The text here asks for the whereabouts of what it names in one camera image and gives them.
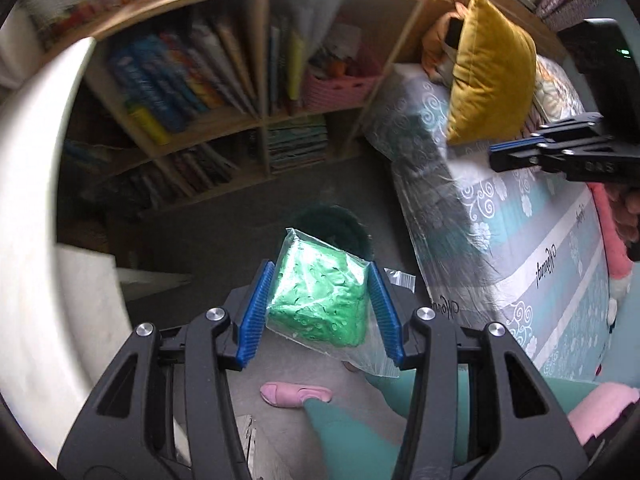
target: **green slime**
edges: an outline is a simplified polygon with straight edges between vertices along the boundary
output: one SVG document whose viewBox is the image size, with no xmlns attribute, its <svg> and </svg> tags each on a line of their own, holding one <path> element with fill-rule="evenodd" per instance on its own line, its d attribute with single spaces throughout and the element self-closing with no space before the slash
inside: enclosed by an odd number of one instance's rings
<svg viewBox="0 0 640 480">
<path fill-rule="evenodd" d="M 357 346 L 367 331 L 367 265 L 340 249 L 287 230 L 268 304 L 269 322 L 292 338 Z"/>
</svg>

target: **mustard cushion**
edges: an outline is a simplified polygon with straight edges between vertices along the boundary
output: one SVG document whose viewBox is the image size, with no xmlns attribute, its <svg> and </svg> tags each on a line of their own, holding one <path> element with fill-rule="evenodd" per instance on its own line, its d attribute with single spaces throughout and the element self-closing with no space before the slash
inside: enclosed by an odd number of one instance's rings
<svg viewBox="0 0 640 480">
<path fill-rule="evenodd" d="M 513 139 L 536 83 L 536 45 L 488 0 L 471 0 L 453 68 L 447 139 Z"/>
</svg>

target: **plastic basket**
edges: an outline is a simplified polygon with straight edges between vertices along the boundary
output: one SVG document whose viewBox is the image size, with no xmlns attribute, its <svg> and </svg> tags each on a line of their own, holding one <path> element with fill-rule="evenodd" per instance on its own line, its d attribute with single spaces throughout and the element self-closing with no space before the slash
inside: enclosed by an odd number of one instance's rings
<svg viewBox="0 0 640 480">
<path fill-rule="evenodd" d="M 382 67 L 365 47 L 360 48 L 356 63 L 363 76 L 346 75 L 322 80 L 307 70 L 303 86 L 305 108 L 312 112 L 325 112 L 361 106 L 382 77 Z"/>
</svg>

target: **patterned bedding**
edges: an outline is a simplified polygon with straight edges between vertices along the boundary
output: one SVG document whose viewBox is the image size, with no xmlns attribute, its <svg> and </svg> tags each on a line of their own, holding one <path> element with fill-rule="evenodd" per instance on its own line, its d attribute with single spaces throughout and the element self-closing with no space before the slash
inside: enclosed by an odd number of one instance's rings
<svg viewBox="0 0 640 480">
<path fill-rule="evenodd" d="M 488 142 L 447 146 L 449 91 L 396 65 L 363 123 L 394 185 L 433 307 L 499 320 L 545 374 L 591 380 L 609 338 L 609 282 L 586 184 L 494 173 Z"/>
</svg>

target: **silver screw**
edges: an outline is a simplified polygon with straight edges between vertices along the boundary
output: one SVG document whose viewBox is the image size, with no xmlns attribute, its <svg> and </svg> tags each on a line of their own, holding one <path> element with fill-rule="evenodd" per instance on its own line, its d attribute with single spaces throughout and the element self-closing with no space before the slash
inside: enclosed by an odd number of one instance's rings
<svg viewBox="0 0 640 480">
<path fill-rule="evenodd" d="M 145 337 L 154 331 L 154 326 L 151 323 L 140 323 L 136 327 L 136 334 L 140 337 Z"/>
<path fill-rule="evenodd" d="M 428 306 L 422 306 L 415 311 L 418 317 L 423 321 L 429 321 L 436 317 L 436 311 Z"/>
<path fill-rule="evenodd" d="M 225 314 L 226 312 L 224 308 L 216 306 L 207 310 L 207 319 L 209 321 L 220 321 L 223 317 L 225 317 Z"/>
<path fill-rule="evenodd" d="M 491 325 L 489 325 L 489 333 L 491 335 L 495 335 L 496 337 L 502 337 L 505 332 L 506 332 L 506 329 L 504 328 L 503 324 L 491 323 Z"/>
</svg>

